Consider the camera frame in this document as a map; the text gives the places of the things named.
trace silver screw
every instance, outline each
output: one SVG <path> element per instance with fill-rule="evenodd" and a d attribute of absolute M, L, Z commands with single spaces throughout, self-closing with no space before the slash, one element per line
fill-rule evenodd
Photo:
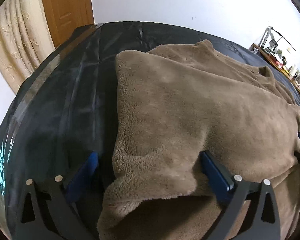
<path fill-rule="evenodd" d="M 269 179 L 264 179 L 263 183 L 266 184 L 267 186 L 270 186 L 271 182 L 269 181 Z"/>
<path fill-rule="evenodd" d="M 55 182 L 60 182 L 63 180 L 63 177 L 61 175 L 58 175 L 54 178 Z"/>
<path fill-rule="evenodd" d="M 242 181 L 242 177 L 238 174 L 234 175 L 234 179 L 239 182 Z"/>
<path fill-rule="evenodd" d="M 26 181 L 26 184 L 29 186 L 29 185 L 31 185 L 33 183 L 33 180 L 32 179 L 28 179 L 27 181 Z"/>

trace metal clamp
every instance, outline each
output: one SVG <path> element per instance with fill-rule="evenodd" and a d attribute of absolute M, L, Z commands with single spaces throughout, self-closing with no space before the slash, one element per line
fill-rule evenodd
<path fill-rule="evenodd" d="M 270 181 L 264 179 L 257 183 L 232 176 L 209 151 L 200 152 L 200 159 L 217 200 L 226 204 L 202 240 L 225 239 L 245 200 L 251 200 L 250 206 L 239 233 L 232 239 L 279 240 L 279 212 Z"/>
<path fill-rule="evenodd" d="M 98 156 L 91 153 L 67 178 L 57 175 L 42 183 L 28 179 L 14 239 L 94 240 L 71 204 L 84 193 L 97 166 Z"/>

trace wooden shelf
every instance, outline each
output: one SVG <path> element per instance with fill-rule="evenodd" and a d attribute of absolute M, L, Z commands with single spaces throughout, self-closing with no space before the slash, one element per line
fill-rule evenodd
<path fill-rule="evenodd" d="M 276 70 L 280 71 L 286 78 L 289 79 L 291 84 L 295 87 L 295 89 L 298 91 L 298 93 L 300 95 L 299 86 L 294 80 L 292 80 L 292 76 L 289 73 L 285 72 L 283 69 L 279 68 L 278 65 L 275 62 L 273 62 L 273 60 L 271 59 L 271 57 L 269 56 L 269 54 L 266 51 L 264 51 L 262 48 L 260 48 L 257 44 L 252 43 L 249 50 L 253 51 L 254 48 L 256 48 L 260 52 L 260 54 L 266 59 L 266 61 L 272 67 L 274 67 Z"/>

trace black leather surface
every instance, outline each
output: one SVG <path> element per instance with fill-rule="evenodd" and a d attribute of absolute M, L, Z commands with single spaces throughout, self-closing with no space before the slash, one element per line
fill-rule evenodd
<path fill-rule="evenodd" d="M 160 44 L 194 44 L 208 39 L 216 50 L 240 62 L 268 65 L 238 44 L 195 30 L 158 23 L 107 23 L 61 60 L 29 102 L 14 141 L 10 143 L 12 148 L 3 147 L 4 142 L 11 141 L 8 126 L 18 114 L 15 110 L 29 93 L 30 86 L 48 63 L 87 28 L 77 29 L 69 41 L 53 52 L 23 83 L 0 127 L 1 188 L 4 181 L 4 205 L 0 205 L 0 213 L 6 214 L 12 235 L 25 181 L 31 178 L 41 182 L 59 174 L 66 176 L 90 151 L 99 154 L 102 189 L 94 187 L 87 193 L 85 204 L 78 205 L 78 212 L 86 226 L 97 234 L 95 225 L 100 206 L 94 198 L 101 200 L 98 192 L 114 180 L 111 159 L 118 130 L 114 59 L 119 52 L 126 49 L 147 52 Z M 269 67 L 300 105 L 300 96 L 291 83 Z"/>

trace fleece blanket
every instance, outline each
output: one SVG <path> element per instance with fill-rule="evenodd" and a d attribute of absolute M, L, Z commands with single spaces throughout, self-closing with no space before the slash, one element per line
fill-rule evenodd
<path fill-rule="evenodd" d="M 292 233 L 300 211 L 300 107 L 268 67 L 239 63 L 205 40 L 123 51 L 116 71 L 116 180 L 104 193 L 100 239 L 201 239 L 221 211 L 198 161 L 206 149 L 232 174 L 270 179 L 282 239 Z"/>

